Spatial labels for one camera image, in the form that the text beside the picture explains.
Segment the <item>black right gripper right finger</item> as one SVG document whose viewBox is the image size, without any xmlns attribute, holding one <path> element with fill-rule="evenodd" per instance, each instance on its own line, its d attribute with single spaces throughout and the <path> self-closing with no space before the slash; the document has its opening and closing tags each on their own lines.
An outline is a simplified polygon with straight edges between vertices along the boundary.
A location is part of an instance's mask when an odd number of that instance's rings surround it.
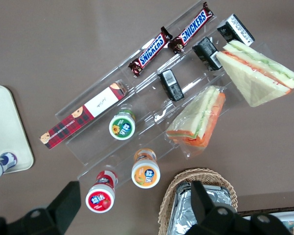
<svg viewBox="0 0 294 235">
<path fill-rule="evenodd" d="M 187 235 L 289 235 L 275 216 L 255 213 L 249 220 L 227 204 L 215 205 L 200 181 L 191 183 L 191 206 L 197 220 Z"/>
</svg>

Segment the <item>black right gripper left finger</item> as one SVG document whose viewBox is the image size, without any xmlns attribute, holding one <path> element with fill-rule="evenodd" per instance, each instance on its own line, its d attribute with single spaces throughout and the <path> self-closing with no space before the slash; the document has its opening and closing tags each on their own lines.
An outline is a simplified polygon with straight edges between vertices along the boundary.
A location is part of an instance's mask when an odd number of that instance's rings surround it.
<svg viewBox="0 0 294 235">
<path fill-rule="evenodd" d="M 63 235 L 80 207 L 80 183 L 71 181 L 47 207 L 33 209 L 10 224 L 0 217 L 0 235 Z"/>
</svg>

